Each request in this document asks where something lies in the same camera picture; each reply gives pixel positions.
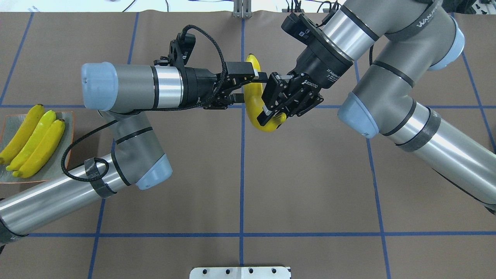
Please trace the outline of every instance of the robotic arm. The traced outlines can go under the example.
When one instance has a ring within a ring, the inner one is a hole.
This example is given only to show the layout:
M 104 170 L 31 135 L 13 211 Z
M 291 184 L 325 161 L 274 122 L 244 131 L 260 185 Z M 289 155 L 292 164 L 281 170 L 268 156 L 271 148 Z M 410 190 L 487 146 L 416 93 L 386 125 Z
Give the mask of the robotic arm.
M 290 14 L 283 30 L 307 47 L 287 74 L 266 74 L 248 62 L 224 62 L 218 46 L 221 73 L 188 68 L 195 37 L 186 27 L 171 42 L 169 55 L 154 66 L 85 64 L 85 106 L 108 122 L 116 147 L 103 159 L 89 159 L 71 170 L 77 179 L 61 176 L 0 201 L 0 242 L 13 242 L 126 186 L 147 189 L 166 180 L 172 169 L 140 112 L 226 109 L 247 99 L 232 93 L 235 89 L 266 83 L 254 102 L 259 107 L 247 103 L 247 111 L 257 111 L 257 128 L 271 131 L 285 117 L 302 116 L 321 103 L 320 90 L 330 88 L 383 35 L 390 42 L 349 93 L 339 118 L 367 138 L 388 137 L 494 213 L 496 155 L 408 96 L 427 70 L 445 67 L 463 49 L 463 34 L 441 3 L 348 0 L 324 19 L 322 29 L 303 14 Z

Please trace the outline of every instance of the black band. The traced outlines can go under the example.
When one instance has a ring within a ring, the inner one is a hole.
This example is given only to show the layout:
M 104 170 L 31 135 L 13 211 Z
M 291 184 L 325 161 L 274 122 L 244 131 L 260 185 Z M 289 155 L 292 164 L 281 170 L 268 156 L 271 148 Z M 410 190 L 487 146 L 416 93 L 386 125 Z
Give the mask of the black band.
M 394 33 L 386 33 L 386 34 L 384 34 L 384 36 L 386 36 L 386 38 L 388 38 L 390 41 L 396 41 L 397 42 L 397 41 L 408 40 L 411 37 L 417 35 L 432 20 L 436 9 L 441 7 L 442 0 L 431 0 L 431 1 L 429 1 L 429 3 L 431 3 L 431 4 L 410 25 L 401 29 L 400 31 L 397 31 Z
M 129 181 L 127 181 L 127 179 L 125 178 L 125 176 L 123 174 L 123 171 L 121 170 L 121 168 L 119 167 L 119 164 L 117 163 L 115 152 L 114 151 L 110 152 L 110 156 L 112 156 L 112 163 L 114 163 L 114 167 L 116 167 L 117 173 L 121 177 L 124 184 L 131 186 L 131 183 L 129 183 Z
M 379 36 L 375 34 L 361 19 L 359 19 L 352 11 L 350 11 L 346 6 L 341 7 L 341 11 L 349 17 L 360 29 L 362 29 L 369 37 L 374 41 L 379 39 Z
M 136 131 L 136 132 L 134 132 L 132 134 L 129 134 L 129 135 L 125 136 L 125 137 L 122 137 L 122 138 L 116 140 L 116 144 L 122 143 L 123 141 L 126 141 L 126 140 L 128 140 L 130 138 L 133 138 L 135 136 L 138 136 L 138 135 L 140 135 L 142 133 L 146 133 L 146 132 L 151 131 L 151 130 L 153 130 L 153 128 L 151 126 L 150 127 L 146 127 L 144 129 L 141 129 L 139 131 Z
M 19 234 L 16 234 L 16 233 L 13 233 L 12 231 L 10 231 L 7 226 L 5 226 L 3 220 L 0 218 L 0 243 L 3 243 L 3 244 L 8 244 L 8 243 L 12 243 L 12 242 L 15 242 L 23 237 L 27 236 L 27 234 L 25 235 L 19 235 Z
M 416 134 L 411 140 L 402 144 L 397 144 L 397 147 L 401 148 L 405 152 L 413 152 L 426 145 L 437 133 L 437 130 L 441 125 L 441 116 L 436 111 L 430 108 L 428 109 L 429 119 L 427 119 L 427 122 L 422 130 L 420 130 L 420 132 Z
M 86 172 L 86 176 L 89 179 L 100 176 L 100 171 L 98 171 L 96 162 L 97 162 L 97 158 L 94 157 L 84 161 L 84 170 Z M 95 192 L 104 199 L 109 198 L 117 193 L 112 191 L 109 185 L 103 182 L 102 179 L 91 181 L 90 183 L 93 189 L 95 190 Z
M 158 88 L 158 74 L 157 69 L 154 66 L 150 66 L 152 68 L 153 73 L 153 88 L 155 89 L 155 98 L 153 99 L 153 108 L 156 109 L 158 107 L 158 98 L 159 98 L 159 88 Z
M 398 70 L 397 68 L 395 68 L 389 64 L 375 60 L 372 63 L 372 65 L 376 65 L 376 66 L 379 66 L 381 68 L 384 68 L 384 69 L 390 71 L 391 73 L 399 76 L 402 80 L 406 81 L 412 88 L 413 88 L 413 86 L 415 86 L 415 82 L 413 81 L 413 79 L 411 79 L 409 76 L 407 76 L 404 72 Z
M 403 119 L 403 121 L 401 121 L 401 123 L 398 124 L 398 126 L 396 126 L 394 129 L 392 129 L 390 132 L 387 132 L 383 135 L 386 137 L 390 136 L 390 135 L 394 134 L 395 132 L 399 131 L 403 126 L 405 126 L 405 124 L 408 122 L 408 120 L 410 120 L 413 113 L 415 112 L 416 107 L 417 107 L 417 102 L 415 100 L 413 100 L 412 107 L 410 108 L 410 111 L 408 112 L 408 114 L 405 116 L 405 119 Z

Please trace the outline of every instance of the white mounting bracket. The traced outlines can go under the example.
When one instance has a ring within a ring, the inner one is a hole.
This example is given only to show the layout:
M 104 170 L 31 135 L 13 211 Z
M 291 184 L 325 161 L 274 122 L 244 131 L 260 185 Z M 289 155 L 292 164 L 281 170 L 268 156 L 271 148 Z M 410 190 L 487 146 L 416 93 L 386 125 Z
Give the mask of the white mounting bracket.
M 189 279 L 291 279 L 290 267 L 195 268 Z
M 234 0 L 233 17 L 250 18 L 251 0 Z

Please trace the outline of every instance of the tray with bananas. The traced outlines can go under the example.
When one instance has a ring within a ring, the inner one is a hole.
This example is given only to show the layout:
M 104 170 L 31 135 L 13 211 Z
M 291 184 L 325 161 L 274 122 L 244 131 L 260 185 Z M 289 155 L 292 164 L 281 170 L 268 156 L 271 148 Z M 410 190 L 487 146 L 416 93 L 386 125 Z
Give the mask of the tray with bananas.
M 73 112 L 54 112 L 38 104 L 27 114 L 6 116 L 0 183 L 41 182 L 60 176 L 62 154 L 73 135 Z

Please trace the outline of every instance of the bunch of bananas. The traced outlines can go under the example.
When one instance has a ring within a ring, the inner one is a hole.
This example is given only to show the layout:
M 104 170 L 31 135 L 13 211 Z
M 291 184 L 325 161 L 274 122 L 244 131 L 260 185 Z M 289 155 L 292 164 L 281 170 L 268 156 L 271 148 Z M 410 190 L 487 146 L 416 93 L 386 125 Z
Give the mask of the bunch of bananas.
M 64 119 L 55 112 L 45 112 L 43 105 L 32 107 L 12 140 L 0 152 L 0 164 L 14 171 L 14 177 L 28 178 L 37 173 L 50 159 L 65 130 Z

